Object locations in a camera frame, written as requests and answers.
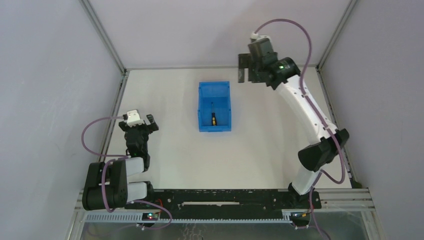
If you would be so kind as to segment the black yellow screwdriver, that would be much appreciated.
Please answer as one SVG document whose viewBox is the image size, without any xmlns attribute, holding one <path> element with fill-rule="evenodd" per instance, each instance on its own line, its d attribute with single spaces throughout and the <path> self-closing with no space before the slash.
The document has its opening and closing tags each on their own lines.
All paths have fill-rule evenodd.
<svg viewBox="0 0 424 240">
<path fill-rule="evenodd" d="M 215 113 L 215 108 L 214 108 L 214 103 L 211 103 L 211 124 L 212 126 L 216 126 L 217 125 L 217 118 L 216 118 L 216 113 Z"/>
</svg>

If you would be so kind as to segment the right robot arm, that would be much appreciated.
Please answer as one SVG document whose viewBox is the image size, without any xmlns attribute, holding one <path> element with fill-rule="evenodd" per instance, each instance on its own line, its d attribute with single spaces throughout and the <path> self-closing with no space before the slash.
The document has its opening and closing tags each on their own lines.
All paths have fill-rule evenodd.
<svg viewBox="0 0 424 240">
<path fill-rule="evenodd" d="M 346 129 L 338 129 L 319 108 L 301 81 L 302 73 L 289 58 L 278 58 L 267 35 L 254 36 L 248 53 L 238 55 L 238 82 L 264 83 L 276 91 L 290 106 L 303 127 L 309 145 L 298 152 L 301 167 L 289 184 L 296 197 L 307 195 L 324 165 L 338 155 L 349 139 Z"/>
</svg>

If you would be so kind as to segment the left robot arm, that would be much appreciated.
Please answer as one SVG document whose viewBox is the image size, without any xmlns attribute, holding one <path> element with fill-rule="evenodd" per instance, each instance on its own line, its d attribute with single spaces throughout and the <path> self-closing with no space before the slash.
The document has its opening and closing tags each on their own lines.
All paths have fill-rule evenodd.
<svg viewBox="0 0 424 240">
<path fill-rule="evenodd" d="M 147 120 L 141 119 L 135 110 L 119 117 L 125 153 L 111 154 L 109 161 L 89 165 L 82 193 L 82 206 L 86 211 L 106 210 L 111 213 L 127 203 L 153 197 L 150 181 L 129 181 L 129 177 L 145 173 L 150 167 L 149 135 L 158 131 L 159 126 L 153 115 L 146 117 Z"/>
</svg>

